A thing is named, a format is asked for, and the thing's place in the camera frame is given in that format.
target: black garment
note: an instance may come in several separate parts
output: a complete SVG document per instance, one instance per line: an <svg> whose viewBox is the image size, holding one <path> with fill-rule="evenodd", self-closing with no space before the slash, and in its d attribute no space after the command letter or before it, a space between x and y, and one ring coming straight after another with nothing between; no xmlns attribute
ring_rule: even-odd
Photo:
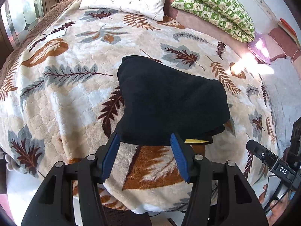
<svg viewBox="0 0 301 226"><path fill-rule="evenodd" d="M118 69L124 115L116 131L122 142L169 146L170 135L207 140L225 130L227 95L218 80L190 75L150 58L127 56Z"/></svg>

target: blanket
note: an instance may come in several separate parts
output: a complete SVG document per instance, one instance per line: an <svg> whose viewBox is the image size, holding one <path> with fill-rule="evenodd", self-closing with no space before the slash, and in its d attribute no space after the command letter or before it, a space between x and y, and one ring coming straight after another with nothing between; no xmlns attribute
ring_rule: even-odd
<svg viewBox="0 0 301 226"><path fill-rule="evenodd" d="M43 179L55 162L78 162L105 144L123 115L118 67L124 56L141 55L219 80L231 117L205 155L215 162L235 161L251 185L267 176L245 146L255 139L277 151L271 109L255 65L175 20L79 10L79 5L80 0L73 0L46 30L18 49L1 86L0 146L23 169ZM204 154L204 147L197 152ZM77 196L76 182L73 188ZM111 176L99 187L105 206L136 213L185 210L191 189L169 146L125 143Z"/></svg>

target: yellow tag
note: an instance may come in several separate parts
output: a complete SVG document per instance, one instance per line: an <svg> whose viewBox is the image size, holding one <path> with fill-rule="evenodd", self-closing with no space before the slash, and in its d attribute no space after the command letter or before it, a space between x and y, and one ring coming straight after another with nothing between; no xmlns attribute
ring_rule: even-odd
<svg viewBox="0 0 301 226"><path fill-rule="evenodd" d="M209 141L205 141L205 140L198 140L198 139L186 139L185 143L209 143Z"/></svg>

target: blue object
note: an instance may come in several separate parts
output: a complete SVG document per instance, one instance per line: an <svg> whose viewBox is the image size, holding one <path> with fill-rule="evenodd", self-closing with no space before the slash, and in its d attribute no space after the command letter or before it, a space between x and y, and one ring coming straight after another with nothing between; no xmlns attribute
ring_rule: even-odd
<svg viewBox="0 0 301 226"><path fill-rule="evenodd" d="M116 134L102 162L101 178L103 181L105 181L111 174L114 161L119 150L119 146L120 146L120 138L119 135Z"/></svg>
<svg viewBox="0 0 301 226"><path fill-rule="evenodd" d="M188 163L174 133L170 136L170 146L173 151L180 175L185 182L188 182L190 179L188 173Z"/></svg>

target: purple cushion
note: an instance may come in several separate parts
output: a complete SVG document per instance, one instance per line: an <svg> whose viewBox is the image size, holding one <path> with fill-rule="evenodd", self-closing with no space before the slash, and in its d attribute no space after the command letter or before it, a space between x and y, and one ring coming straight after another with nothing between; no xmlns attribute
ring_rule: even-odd
<svg viewBox="0 0 301 226"><path fill-rule="evenodd" d="M270 55L266 48L265 39L258 32L255 32L255 40L248 43L248 49L258 58L259 63L271 64Z"/></svg>

